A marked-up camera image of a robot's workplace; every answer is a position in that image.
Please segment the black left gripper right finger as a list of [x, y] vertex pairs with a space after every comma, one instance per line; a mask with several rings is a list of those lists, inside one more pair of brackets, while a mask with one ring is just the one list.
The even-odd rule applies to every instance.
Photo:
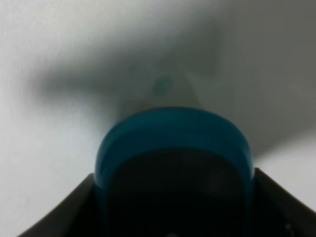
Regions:
[[258, 168], [244, 171], [245, 237], [314, 237], [316, 212]]

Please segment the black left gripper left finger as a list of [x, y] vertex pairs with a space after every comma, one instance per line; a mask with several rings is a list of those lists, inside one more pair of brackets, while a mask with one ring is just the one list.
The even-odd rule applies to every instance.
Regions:
[[89, 174], [60, 204], [21, 237], [105, 237], [106, 227], [95, 196], [94, 174]]

